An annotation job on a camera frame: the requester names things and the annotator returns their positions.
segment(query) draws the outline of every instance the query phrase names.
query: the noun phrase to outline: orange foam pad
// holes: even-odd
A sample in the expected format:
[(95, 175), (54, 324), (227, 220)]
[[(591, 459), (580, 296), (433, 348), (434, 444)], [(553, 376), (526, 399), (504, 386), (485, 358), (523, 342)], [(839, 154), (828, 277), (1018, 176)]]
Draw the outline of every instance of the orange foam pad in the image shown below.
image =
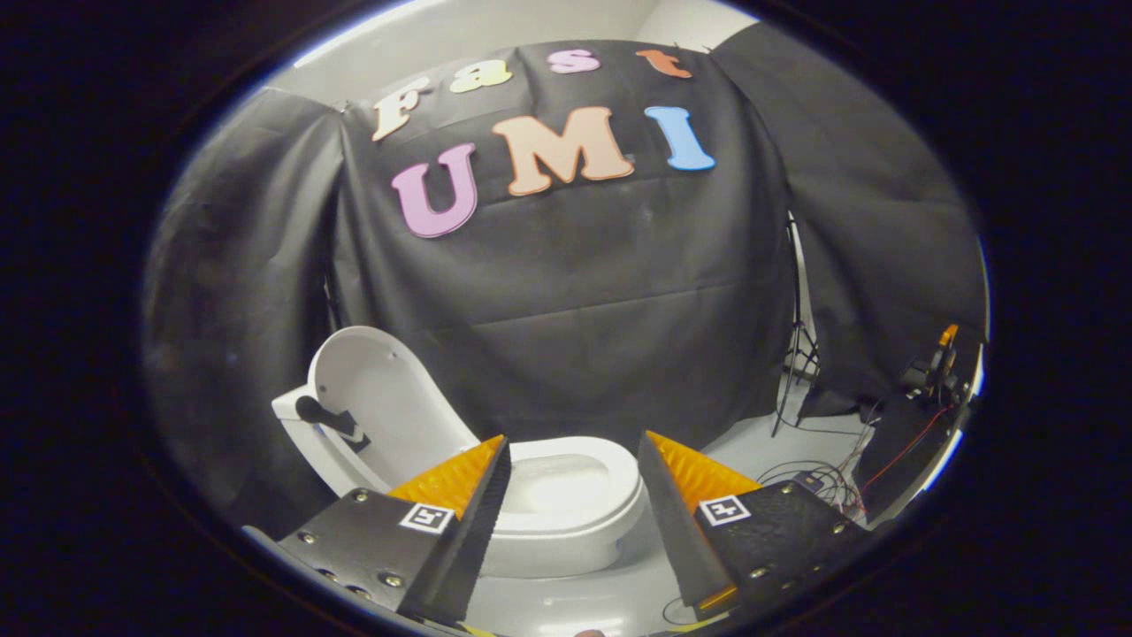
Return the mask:
[(660, 451), (660, 457), (668, 465), (668, 472), (672, 475), (676, 488), (691, 515), (695, 515), (696, 507), (703, 500), (739, 496), (762, 489), (757, 482), (729, 470), (691, 447), (685, 447), (675, 440), (652, 432), (645, 432), (645, 434), (652, 439), (657, 450)]
[(445, 507), (456, 511), (456, 519), (463, 519), (464, 509), (475, 493), (483, 472), (495, 457), (503, 436), (454, 456), (423, 474), (394, 489), (386, 496), (410, 502)]

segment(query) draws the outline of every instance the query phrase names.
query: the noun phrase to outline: black cloth backdrop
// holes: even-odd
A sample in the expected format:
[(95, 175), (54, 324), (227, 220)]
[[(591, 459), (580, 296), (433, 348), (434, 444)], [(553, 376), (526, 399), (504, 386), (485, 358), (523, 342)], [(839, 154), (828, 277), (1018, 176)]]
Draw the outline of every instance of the black cloth backdrop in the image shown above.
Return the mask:
[(969, 205), (931, 148), (874, 91), (765, 24), (712, 50), (786, 166), (821, 373), (804, 416), (886, 396), (959, 326), (955, 371), (985, 342), (983, 256)]
[[(601, 67), (552, 72), (547, 55), (567, 49)], [(648, 49), (693, 77), (653, 69), (636, 55)], [(508, 81), (447, 89), (457, 69), (496, 58)], [(481, 438), (598, 436), (635, 449), (648, 428), (702, 447), (773, 411), (794, 305), (787, 179), (758, 113), (709, 55), (537, 44), (387, 93), (420, 75), (431, 88), (379, 143), (370, 103), (338, 112), (260, 89), (170, 197), (147, 272), (146, 368), (170, 451), (217, 510), (281, 536), (332, 500), (271, 410), (333, 332), (327, 291), (342, 325), (412, 348)], [(530, 114), (561, 131), (569, 111), (593, 105), (612, 111), (634, 172), (552, 177), (511, 196), (509, 152), (491, 126)], [(687, 109), (717, 164), (669, 166), (648, 106)], [(465, 141), (475, 213), (438, 238), (410, 233), (391, 180), (428, 162), (429, 201), (445, 209), (454, 193), (437, 155)]]
[[(547, 55), (568, 49), (601, 67), (549, 70)], [(693, 77), (657, 71), (636, 55), (646, 49)], [(447, 89), (488, 59), (514, 77)], [(277, 537), (333, 499), (271, 411), (334, 330), (328, 295), (342, 325), (412, 348), (481, 438), (598, 436), (635, 449), (648, 428), (698, 448), (774, 408), (794, 308), (789, 208), (822, 355), (809, 415), (887, 395), (952, 322), (970, 373), (986, 290), (962, 197), (899, 114), (786, 34), (760, 24), (710, 55), (520, 46), (381, 94), (421, 76), (430, 88), (379, 143), (370, 103), (340, 112), (263, 88), (171, 193), (147, 272), (146, 369), (171, 454), (233, 524)], [(530, 114), (561, 131), (594, 105), (612, 111), (634, 172), (551, 177), (548, 190), (511, 196), (491, 126)], [(687, 109), (717, 165), (669, 166), (648, 106)], [(474, 214), (437, 238), (410, 233), (391, 180), (427, 162), (429, 203), (447, 208), (437, 155), (466, 141)]]

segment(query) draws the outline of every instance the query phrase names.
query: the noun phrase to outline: peach letter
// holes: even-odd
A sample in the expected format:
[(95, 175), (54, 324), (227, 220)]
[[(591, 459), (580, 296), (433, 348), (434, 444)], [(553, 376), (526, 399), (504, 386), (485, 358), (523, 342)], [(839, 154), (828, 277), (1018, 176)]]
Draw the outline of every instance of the peach letter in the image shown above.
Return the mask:
[(540, 192), (550, 187), (550, 178), (539, 171), (537, 160), (542, 160), (559, 179), (574, 180), (578, 154), (585, 156), (582, 177), (592, 180), (615, 179), (633, 173), (633, 164), (625, 161), (609, 129), (604, 106), (574, 109), (566, 118), (566, 127), (557, 135), (530, 115), (505, 119), (491, 127), (503, 135), (511, 148), (515, 180), (507, 191), (516, 197)]

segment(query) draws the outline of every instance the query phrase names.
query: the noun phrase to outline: toilet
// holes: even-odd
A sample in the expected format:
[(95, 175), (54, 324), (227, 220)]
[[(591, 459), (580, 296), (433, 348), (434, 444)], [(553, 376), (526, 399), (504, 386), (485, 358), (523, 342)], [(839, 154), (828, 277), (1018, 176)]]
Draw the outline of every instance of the toilet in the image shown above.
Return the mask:
[[(368, 438), (346, 440), (299, 418), (309, 396), (333, 414), (350, 412)], [(272, 402), (310, 466), (338, 496), (387, 493), (480, 444), (421, 362), (375, 328), (331, 336), (315, 354), (307, 385)], [(591, 437), (513, 442), (512, 474), (480, 571), (484, 576), (566, 577), (601, 570), (644, 509), (636, 458)]]

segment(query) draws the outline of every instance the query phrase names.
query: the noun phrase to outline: white wall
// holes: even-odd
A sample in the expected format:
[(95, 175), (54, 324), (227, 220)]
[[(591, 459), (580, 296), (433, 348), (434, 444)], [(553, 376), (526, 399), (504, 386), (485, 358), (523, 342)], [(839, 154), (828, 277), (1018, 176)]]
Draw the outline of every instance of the white wall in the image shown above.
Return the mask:
[(712, 0), (660, 0), (633, 40), (704, 51), (757, 21)]
[(367, 20), (336, 48), (267, 84), (334, 104), (376, 101), (394, 81), (496, 49), (633, 40), (658, 0), (415, 0)]

